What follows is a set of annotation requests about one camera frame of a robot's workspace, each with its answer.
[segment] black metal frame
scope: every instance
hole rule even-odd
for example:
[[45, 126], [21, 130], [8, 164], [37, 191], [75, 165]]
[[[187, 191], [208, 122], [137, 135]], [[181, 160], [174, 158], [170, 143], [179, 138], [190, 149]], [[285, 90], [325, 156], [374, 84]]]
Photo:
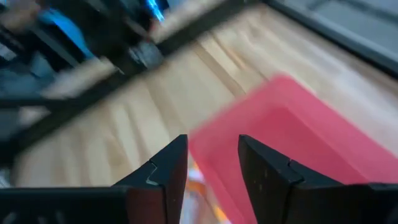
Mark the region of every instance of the black metal frame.
[[[178, 30], [168, 39], [157, 44], [164, 57], [172, 55], [191, 41], [195, 40], [200, 34], [216, 26], [220, 22], [227, 20], [232, 15], [240, 12], [249, 3], [257, 2], [255, 0], [227, 0], [219, 6], [200, 16], [186, 27]], [[1, 108], [12, 108], [21, 106], [45, 106], [51, 110], [51, 113], [34, 123], [28, 128], [20, 130], [12, 135], [7, 141], [0, 142], [2, 153], [0, 164], [12, 165], [14, 159], [19, 153], [29, 146], [35, 144], [44, 136], [52, 133], [61, 125], [73, 119], [75, 116], [84, 112], [91, 105], [99, 102], [112, 92], [123, 87], [137, 75], [150, 69], [139, 63], [133, 62], [126, 55], [112, 59], [116, 67], [123, 71], [116, 71], [104, 80], [99, 81], [90, 89], [84, 91], [78, 97], [67, 100], [49, 100], [49, 99], [19, 99], [19, 100], [0, 100]]]
[[[326, 39], [345, 48], [359, 58], [371, 63], [375, 67], [387, 72], [392, 77], [398, 78], [398, 64], [391, 59], [363, 46], [353, 42], [349, 38], [319, 24], [311, 18], [283, 5], [280, 1], [262, 0], [271, 8], [293, 18], [301, 25], [322, 35]], [[226, 0], [219, 6], [200, 16], [186, 27], [183, 27], [168, 39], [157, 44], [164, 57], [168, 57], [195, 40], [200, 34], [230, 18], [232, 15], [240, 12], [247, 5], [257, 2], [256, 0]], [[12, 164], [16, 156], [24, 149], [35, 144], [44, 136], [52, 133], [54, 130], [73, 119], [78, 114], [84, 112], [91, 105], [99, 102], [118, 88], [123, 87], [135, 76], [140, 75], [154, 68], [146, 68], [142, 64], [133, 62], [127, 55], [122, 55], [112, 59], [115, 66], [120, 71], [114, 72], [104, 80], [101, 80], [90, 89], [84, 91], [81, 95], [72, 99], [50, 100], [50, 99], [19, 99], [19, 100], [0, 100], [1, 108], [17, 108], [21, 106], [45, 106], [51, 113], [34, 123], [28, 128], [20, 130], [12, 135], [7, 141], [0, 141], [0, 164]]]

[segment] wooden floor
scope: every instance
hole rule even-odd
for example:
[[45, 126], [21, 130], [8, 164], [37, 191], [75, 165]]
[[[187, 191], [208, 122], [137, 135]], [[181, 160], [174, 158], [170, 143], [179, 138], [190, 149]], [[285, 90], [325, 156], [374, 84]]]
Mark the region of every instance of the wooden floor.
[[280, 72], [398, 156], [398, 84], [258, 5], [32, 147], [17, 186], [111, 185]]

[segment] pink plastic bin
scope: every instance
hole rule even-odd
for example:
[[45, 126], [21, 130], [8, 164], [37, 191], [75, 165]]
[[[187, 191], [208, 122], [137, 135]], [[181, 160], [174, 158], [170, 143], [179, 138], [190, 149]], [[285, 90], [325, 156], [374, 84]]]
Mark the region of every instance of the pink plastic bin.
[[190, 135], [190, 152], [234, 224], [256, 223], [239, 166], [240, 134], [344, 184], [398, 182], [390, 152], [281, 75]]

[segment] black bar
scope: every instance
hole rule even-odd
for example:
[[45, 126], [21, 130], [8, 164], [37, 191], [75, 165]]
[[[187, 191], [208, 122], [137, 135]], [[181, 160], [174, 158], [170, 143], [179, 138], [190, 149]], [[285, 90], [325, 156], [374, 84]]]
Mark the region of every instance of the black bar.
[[349, 53], [355, 55], [356, 57], [364, 60], [365, 62], [371, 64], [372, 66], [382, 70], [389, 76], [397, 79], [398, 78], [398, 63], [373, 50], [369, 47], [352, 40], [351, 38], [340, 34], [339, 32], [323, 25], [320, 22], [317, 22], [315, 19], [306, 16], [305, 14], [292, 9], [291, 7], [286, 6], [283, 1], [275, 1], [275, 0], [262, 0], [271, 8], [279, 11], [285, 16], [291, 18], [293, 21], [298, 22], [300, 25], [305, 26], [311, 31], [317, 33], [322, 36], [326, 40], [333, 42], [339, 47], [347, 50]]
[[2, 189], [0, 220], [2, 223], [128, 224], [128, 192], [129, 187]]
[[50, 110], [55, 110], [57, 108], [63, 108], [65, 104], [72, 102], [73, 100], [53, 100], [46, 98], [36, 98], [36, 99], [29, 99], [29, 98], [1, 99], [0, 98], [0, 110], [20, 108], [23, 106], [45, 106]]
[[[164, 56], [169, 56], [181, 47], [197, 38], [204, 31], [213, 28], [222, 21], [243, 10], [249, 2], [255, 0], [226, 0], [219, 6], [200, 16], [191, 24], [183, 27], [174, 35], [158, 45]], [[73, 119], [78, 114], [84, 112], [93, 104], [99, 102], [118, 88], [123, 87], [128, 81], [138, 74], [148, 69], [134, 63], [128, 57], [122, 57], [114, 64], [125, 74], [115, 72], [110, 77], [98, 82], [95, 86], [82, 93], [73, 106], [67, 106], [63, 110], [51, 113], [42, 120], [36, 122], [31, 127], [23, 129], [13, 135], [8, 141], [0, 142], [2, 154], [0, 164], [11, 165], [15, 157], [27, 147], [35, 144], [44, 136], [52, 133], [54, 130]]]

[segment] blue object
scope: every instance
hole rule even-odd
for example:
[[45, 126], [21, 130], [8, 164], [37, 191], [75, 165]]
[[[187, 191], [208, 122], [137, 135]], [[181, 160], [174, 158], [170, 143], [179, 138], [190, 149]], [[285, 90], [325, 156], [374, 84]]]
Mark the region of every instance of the blue object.
[[160, 22], [164, 21], [164, 16], [156, 0], [147, 0], [147, 4], [156, 19], [158, 19]]
[[39, 19], [47, 24], [54, 24], [84, 53], [86, 58], [94, 57], [93, 53], [87, 48], [86, 42], [80, 29], [61, 12], [49, 9], [43, 12]]

